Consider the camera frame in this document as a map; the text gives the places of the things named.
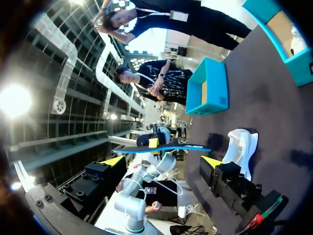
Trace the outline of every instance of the blue tray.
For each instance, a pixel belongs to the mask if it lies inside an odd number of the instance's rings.
[[[206,81],[206,103],[201,104],[202,84]],[[186,113],[198,116],[228,109],[227,79],[224,63],[204,58],[188,81]]]

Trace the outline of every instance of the lanyard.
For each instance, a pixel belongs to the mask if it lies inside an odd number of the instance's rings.
[[[170,16],[171,15],[170,13],[161,13],[161,12],[149,10],[149,9],[142,9],[142,8],[137,8],[137,7],[136,9],[140,11],[150,12],[149,15],[137,17],[138,19],[143,19],[143,18],[146,18],[147,16]]]
[[[142,74],[142,73],[137,72],[137,74],[140,75],[140,76],[143,76],[143,77],[146,78],[146,79],[148,79],[148,80],[149,80],[150,82],[152,82],[153,84],[156,83],[154,80],[152,80],[151,78],[149,78],[148,76],[146,76],[146,75],[144,75],[144,74]],[[137,83],[135,83],[135,85],[138,86],[139,88],[143,89],[144,91],[149,91],[149,89],[144,88],[143,86],[141,86],[141,85],[139,85],[139,84],[137,84]]]

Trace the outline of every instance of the teal box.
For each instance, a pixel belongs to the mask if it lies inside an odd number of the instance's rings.
[[[202,84],[206,81],[206,103],[201,104]],[[228,109],[228,89],[224,63],[204,58],[188,80],[186,113],[198,116]]]
[[[264,24],[280,11],[279,6],[273,0],[246,0],[243,7]]]
[[[246,8],[251,16],[255,19],[258,25],[263,29],[263,31],[267,34],[271,42],[277,49],[281,59],[287,66],[291,76],[295,84],[300,87],[306,85],[308,83],[313,82],[313,57],[312,57],[312,49],[306,48],[303,51],[297,53],[288,58],[281,42],[277,38],[277,36],[272,32],[272,30],[256,15],[253,14],[255,9]]]

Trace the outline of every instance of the name badge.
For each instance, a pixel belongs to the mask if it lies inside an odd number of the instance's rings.
[[[188,13],[183,13],[180,11],[171,11],[170,19],[176,21],[183,21],[187,22],[188,20]]]
[[[146,194],[156,194],[157,188],[156,187],[146,187],[145,191],[146,191]]]

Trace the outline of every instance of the bright light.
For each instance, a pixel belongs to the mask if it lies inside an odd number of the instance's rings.
[[[22,187],[22,184],[20,182],[15,182],[11,185],[12,190],[18,190],[20,187]]]
[[[31,175],[28,176],[28,180],[32,183],[35,182],[35,179],[36,179],[35,176],[31,176]]]
[[[70,0],[74,4],[82,5],[84,4],[84,0]]]
[[[0,109],[15,118],[27,113],[31,107],[29,92],[19,85],[11,85],[0,93]]]
[[[125,6],[125,1],[119,1],[118,4],[119,6]]]
[[[111,114],[111,119],[112,120],[116,120],[117,119],[117,115],[116,114]]]

